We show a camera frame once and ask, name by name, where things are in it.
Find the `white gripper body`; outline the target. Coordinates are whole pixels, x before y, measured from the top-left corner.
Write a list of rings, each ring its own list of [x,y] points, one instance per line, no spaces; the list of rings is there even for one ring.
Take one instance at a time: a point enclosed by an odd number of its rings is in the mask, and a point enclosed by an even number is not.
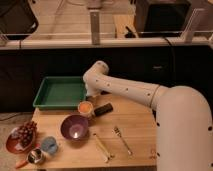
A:
[[[86,85],[86,96],[87,97],[97,97],[101,94],[101,91]]]

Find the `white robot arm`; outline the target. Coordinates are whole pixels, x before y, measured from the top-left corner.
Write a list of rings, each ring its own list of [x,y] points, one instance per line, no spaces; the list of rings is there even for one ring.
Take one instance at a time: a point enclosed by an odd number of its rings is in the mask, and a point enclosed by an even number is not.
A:
[[[213,171],[213,115],[198,90],[115,78],[108,71],[97,61],[84,73],[87,94],[106,91],[156,112],[157,171]]]

